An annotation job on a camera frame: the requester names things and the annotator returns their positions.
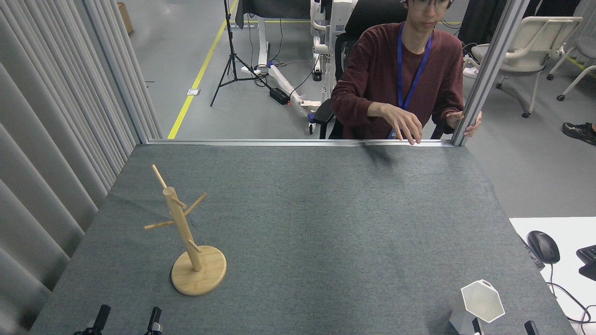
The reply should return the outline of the person's left hand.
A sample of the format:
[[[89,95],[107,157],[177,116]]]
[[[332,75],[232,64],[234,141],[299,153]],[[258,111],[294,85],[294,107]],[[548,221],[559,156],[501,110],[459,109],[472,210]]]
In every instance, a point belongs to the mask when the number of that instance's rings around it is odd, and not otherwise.
[[[462,121],[464,119],[464,117],[465,117],[465,115],[464,115],[463,111],[448,113],[445,118],[445,123],[446,123],[446,125],[444,126],[445,133],[447,133],[448,131],[455,131],[456,128],[458,127],[460,121]],[[481,119],[482,119],[482,112],[479,112],[478,117],[475,119],[475,122],[466,128],[466,130],[464,132],[465,137],[471,138],[475,134],[475,132],[481,125]]]

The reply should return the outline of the person's right hand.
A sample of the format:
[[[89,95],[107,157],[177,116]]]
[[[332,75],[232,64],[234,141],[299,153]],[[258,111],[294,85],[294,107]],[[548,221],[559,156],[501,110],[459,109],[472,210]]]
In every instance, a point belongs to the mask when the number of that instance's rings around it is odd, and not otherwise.
[[[410,145],[420,144],[423,127],[411,112],[390,104],[380,104],[379,117],[383,117],[392,127],[389,138],[407,140]]]

